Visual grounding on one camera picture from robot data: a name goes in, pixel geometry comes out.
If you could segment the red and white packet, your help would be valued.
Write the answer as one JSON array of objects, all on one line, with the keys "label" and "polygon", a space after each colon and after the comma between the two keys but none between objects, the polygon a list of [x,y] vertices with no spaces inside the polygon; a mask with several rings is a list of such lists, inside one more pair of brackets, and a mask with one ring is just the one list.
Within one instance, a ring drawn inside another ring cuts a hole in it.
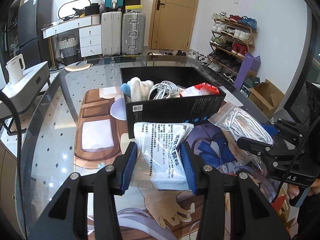
[{"label": "red and white packet", "polygon": [[204,95],[219,95],[219,89],[209,83],[200,83],[188,87],[180,92],[180,97],[191,97],[191,96],[204,96]]}]

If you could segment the black cardboard box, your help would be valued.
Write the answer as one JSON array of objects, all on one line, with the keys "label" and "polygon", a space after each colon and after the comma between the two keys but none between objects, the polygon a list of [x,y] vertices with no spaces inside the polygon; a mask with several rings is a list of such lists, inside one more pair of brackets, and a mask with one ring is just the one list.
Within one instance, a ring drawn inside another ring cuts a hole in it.
[{"label": "black cardboard box", "polygon": [[[131,67],[120,69],[121,81],[126,83],[133,77],[142,81],[151,80],[154,83],[171,81],[176,85],[189,88],[201,83],[213,85],[213,81],[206,78],[194,67]],[[178,97],[159,100],[144,100],[129,102],[125,100],[126,120],[129,138],[134,138],[133,126],[136,122],[156,123],[191,123],[201,125],[206,122],[221,107],[226,94],[218,89],[219,94]]]}]

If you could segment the green and white pouch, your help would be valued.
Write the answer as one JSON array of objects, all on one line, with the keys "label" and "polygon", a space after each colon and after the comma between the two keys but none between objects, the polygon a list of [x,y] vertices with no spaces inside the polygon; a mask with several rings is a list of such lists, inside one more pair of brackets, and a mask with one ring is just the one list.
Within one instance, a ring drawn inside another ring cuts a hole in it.
[{"label": "green and white pouch", "polygon": [[180,145],[193,128],[188,123],[135,123],[138,152],[130,184],[159,190],[188,190]]}]

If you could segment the white plush toy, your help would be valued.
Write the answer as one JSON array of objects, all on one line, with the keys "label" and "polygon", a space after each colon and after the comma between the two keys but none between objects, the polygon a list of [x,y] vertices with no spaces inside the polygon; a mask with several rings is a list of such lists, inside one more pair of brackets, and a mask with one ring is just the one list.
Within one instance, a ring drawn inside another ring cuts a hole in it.
[{"label": "white plush toy", "polygon": [[151,80],[141,81],[140,78],[133,77],[127,83],[123,83],[120,90],[130,98],[131,102],[145,101],[153,85]]}]

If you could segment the brown cardboard box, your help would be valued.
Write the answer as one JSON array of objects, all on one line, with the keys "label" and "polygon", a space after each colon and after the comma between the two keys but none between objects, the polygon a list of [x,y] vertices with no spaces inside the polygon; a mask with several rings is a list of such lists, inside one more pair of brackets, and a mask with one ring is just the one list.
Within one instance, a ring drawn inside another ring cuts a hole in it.
[{"label": "brown cardboard box", "polygon": [[270,118],[281,101],[284,94],[271,81],[266,79],[254,88],[250,89],[249,100],[267,117]]}]

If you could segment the purple paper bag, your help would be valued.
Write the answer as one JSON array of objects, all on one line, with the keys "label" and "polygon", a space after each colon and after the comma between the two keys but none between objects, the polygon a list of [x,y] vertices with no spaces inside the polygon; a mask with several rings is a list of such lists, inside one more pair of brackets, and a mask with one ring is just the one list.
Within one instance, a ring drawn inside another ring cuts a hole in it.
[{"label": "purple paper bag", "polygon": [[233,86],[240,90],[249,71],[257,72],[259,70],[261,64],[260,56],[253,56],[250,52],[248,52],[241,64],[239,72],[236,76],[236,80],[233,83]]}]

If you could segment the anime print table mat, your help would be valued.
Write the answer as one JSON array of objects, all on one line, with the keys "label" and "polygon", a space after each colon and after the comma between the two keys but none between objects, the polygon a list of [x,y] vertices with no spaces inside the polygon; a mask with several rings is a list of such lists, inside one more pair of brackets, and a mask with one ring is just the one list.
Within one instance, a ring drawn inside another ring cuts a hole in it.
[{"label": "anime print table mat", "polygon": [[[125,153],[129,134],[119,87],[92,89],[80,100],[75,139],[76,172],[89,175]],[[236,145],[234,136],[210,122],[199,126],[139,123],[137,162],[130,187],[117,205],[125,239],[194,238],[202,199],[189,190],[180,159],[186,141],[193,154],[225,174],[245,171],[268,200],[278,183],[268,179],[260,158]]]}]

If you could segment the wooden shoe rack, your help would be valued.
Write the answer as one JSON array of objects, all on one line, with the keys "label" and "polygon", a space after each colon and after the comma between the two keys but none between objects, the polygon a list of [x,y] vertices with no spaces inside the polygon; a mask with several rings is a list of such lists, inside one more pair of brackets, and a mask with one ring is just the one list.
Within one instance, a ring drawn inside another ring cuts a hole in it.
[{"label": "wooden shoe rack", "polygon": [[245,57],[251,56],[250,51],[255,48],[257,20],[248,16],[227,15],[224,11],[213,13],[212,19],[209,67],[229,83],[235,84],[241,76],[246,76],[240,70]]}]

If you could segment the white grey side table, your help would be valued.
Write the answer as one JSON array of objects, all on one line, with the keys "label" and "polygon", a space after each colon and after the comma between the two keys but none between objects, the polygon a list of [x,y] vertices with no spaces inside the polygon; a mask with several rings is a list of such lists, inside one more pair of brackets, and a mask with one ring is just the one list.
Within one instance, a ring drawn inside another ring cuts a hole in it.
[{"label": "white grey side table", "polygon": [[48,62],[44,61],[23,71],[23,79],[15,85],[8,83],[2,92],[12,101],[18,113],[25,112],[49,81]]}]

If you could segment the wooden door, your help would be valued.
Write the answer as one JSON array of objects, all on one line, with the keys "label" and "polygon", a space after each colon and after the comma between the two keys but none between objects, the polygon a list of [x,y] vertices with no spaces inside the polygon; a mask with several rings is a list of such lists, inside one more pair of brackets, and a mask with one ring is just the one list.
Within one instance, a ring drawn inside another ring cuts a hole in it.
[{"label": "wooden door", "polygon": [[149,48],[188,51],[199,0],[153,0]]}]

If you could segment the white electric kettle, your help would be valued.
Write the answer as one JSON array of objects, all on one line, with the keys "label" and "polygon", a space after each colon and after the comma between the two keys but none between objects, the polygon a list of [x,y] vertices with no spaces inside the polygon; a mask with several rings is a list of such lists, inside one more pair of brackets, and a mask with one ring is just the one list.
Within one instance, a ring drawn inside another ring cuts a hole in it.
[{"label": "white electric kettle", "polygon": [[23,54],[19,54],[7,62],[6,69],[9,73],[9,79],[12,85],[15,85],[23,79],[25,70],[25,62]]}]

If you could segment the striped basket bag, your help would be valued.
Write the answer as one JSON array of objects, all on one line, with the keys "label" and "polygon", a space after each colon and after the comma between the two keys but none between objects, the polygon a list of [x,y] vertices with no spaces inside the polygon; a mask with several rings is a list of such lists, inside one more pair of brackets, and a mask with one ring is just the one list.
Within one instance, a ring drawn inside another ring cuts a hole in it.
[{"label": "striped basket bag", "polygon": [[79,41],[71,34],[58,42],[60,57],[64,65],[70,65],[79,61]]}]

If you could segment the silver suitcase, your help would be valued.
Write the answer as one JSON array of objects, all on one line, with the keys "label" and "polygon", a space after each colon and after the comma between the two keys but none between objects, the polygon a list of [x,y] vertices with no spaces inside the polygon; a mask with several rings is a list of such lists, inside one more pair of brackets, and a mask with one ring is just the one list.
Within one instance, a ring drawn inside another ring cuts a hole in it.
[{"label": "silver suitcase", "polygon": [[124,55],[139,55],[143,52],[146,15],[128,12],[123,15],[121,52]]}]

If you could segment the white drawer unit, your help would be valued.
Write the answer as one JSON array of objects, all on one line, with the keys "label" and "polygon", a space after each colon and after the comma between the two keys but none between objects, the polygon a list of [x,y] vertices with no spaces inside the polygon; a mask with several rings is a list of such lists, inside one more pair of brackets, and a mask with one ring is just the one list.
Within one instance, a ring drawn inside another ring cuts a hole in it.
[{"label": "white drawer unit", "polygon": [[89,57],[102,54],[101,25],[91,25],[79,29],[81,57]]}]

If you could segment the white suitcase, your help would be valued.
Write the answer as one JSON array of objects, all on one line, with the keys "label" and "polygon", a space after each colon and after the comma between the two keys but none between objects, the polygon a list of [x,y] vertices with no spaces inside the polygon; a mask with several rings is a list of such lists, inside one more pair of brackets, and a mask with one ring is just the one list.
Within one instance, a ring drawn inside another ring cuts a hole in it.
[{"label": "white suitcase", "polygon": [[101,45],[103,56],[121,53],[121,11],[104,12],[101,15]]}]

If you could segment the white dressing desk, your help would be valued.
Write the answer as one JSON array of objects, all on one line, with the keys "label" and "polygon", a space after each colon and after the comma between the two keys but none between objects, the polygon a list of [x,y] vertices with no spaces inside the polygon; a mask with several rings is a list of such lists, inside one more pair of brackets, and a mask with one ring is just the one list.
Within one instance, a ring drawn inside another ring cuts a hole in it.
[{"label": "white dressing desk", "polygon": [[59,35],[61,33],[64,33],[73,29],[79,29],[79,28],[89,27],[91,25],[97,25],[97,24],[100,24],[100,21],[101,21],[100,15],[90,15],[82,18],[76,18],[73,20],[65,21],[65,22],[60,22],[56,26],[43,29],[42,30],[43,38],[47,39],[49,37]]}]

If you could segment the black refrigerator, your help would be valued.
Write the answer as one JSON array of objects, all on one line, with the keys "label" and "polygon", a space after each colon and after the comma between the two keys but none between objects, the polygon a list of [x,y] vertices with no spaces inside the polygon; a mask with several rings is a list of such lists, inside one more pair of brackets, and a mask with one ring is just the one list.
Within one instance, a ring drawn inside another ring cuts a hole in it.
[{"label": "black refrigerator", "polygon": [[18,45],[25,67],[47,61],[52,66],[49,42],[43,26],[52,22],[52,0],[29,0],[18,10]]}]

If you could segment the oval vanity mirror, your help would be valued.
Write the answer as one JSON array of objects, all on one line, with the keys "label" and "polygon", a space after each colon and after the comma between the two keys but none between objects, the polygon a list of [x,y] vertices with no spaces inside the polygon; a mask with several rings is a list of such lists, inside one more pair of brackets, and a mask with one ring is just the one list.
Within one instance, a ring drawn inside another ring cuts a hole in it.
[{"label": "oval vanity mirror", "polygon": [[57,11],[57,19],[61,20],[65,17],[73,18],[78,10],[84,10],[85,7],[90,6],[92,0],[73,0],[67,3],[64,3],[59,7]]}]

